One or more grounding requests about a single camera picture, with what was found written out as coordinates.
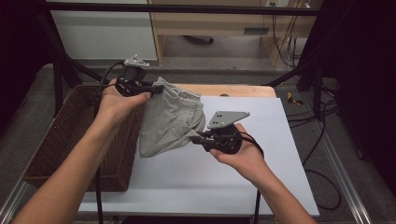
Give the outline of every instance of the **white table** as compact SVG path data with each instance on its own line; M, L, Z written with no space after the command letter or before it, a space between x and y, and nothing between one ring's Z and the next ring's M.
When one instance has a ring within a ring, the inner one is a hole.
M279 99L202 96L202 102L206 123L215 111L250 112L240 122L262 146L268 165L311 216L319 215ZM137 150L129 189L103 192L102 200L108 214L251 217L256 189L202 146L189 143L148 159ZM78 212L96 209L95 194L86 193ZM260 214L272 214L265 200Z

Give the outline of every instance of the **gray fabric bag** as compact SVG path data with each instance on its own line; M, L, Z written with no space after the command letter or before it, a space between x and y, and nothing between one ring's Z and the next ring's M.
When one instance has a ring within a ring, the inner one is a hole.
M177 88L159 77L153 84L163 85L162 94L154 94L145 105L140 129L140 157L147 158L184 147L190 136L205 127L201 96Z

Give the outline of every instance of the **brown basket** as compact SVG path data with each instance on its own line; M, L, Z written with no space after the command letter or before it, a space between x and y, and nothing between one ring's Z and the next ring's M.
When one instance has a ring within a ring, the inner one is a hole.
M31 159L23 180L39 188L61 165L93 122L98 86L77 86ZM135 108L120 127L100 166L102 191L128 189L144 106ZM94 179L87 191L94 191Z

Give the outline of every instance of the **gray floor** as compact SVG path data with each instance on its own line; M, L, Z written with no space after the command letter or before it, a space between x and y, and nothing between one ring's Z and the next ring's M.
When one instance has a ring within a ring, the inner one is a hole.
M291 68L280 64L271 67L262 43L258 37L215 37L213 45L205 42L191 42L183 36L170 36L167 40L163 64L148 70L147 80L158 76L170 82L179 83L221 83L260 85L279 77ZM26 97L26 102L15 113L7 132L0 139L0 205L14 188L26 164L32 157L41 138L48 129L54 112L52 71L43 68ZM295 90L297 77L288 80L284 86L276 88L277 97L281 98L287 115L309 111L311 92L304 95L304 105L287 102L287 92L297 99L302 96ZM323 95L328 102L332 97ZM304 118L308 114L290 119ZM314 122L291 129L296 146L303 160L318 139L318 130ZM361 200L373 223L396 223L396 202L381 177L369 161L362 161L357 156L357 149L351 141L350 134L342 119L332 114L326 118L326 133L332 140L333 147L340 156L349 176L359 193ZM308 161L306 168L321 172L337 183L337 178L329 163L323 144L319 144ZM317 175L308 174L317 203L332 206L336 203L336 191L328 182ZM29 187L21 199L23 205L35 192ZM356 223L346 197L340 207L334 211L319 209L320 223ZM95 219L81 217L77 220Z

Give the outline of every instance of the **wall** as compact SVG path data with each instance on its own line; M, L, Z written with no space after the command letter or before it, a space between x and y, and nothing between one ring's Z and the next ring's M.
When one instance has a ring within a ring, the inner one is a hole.
M146 0L49 2L146 4ZM74 59L118 60L135 54L157 60L148 13L52 11L66 52Z

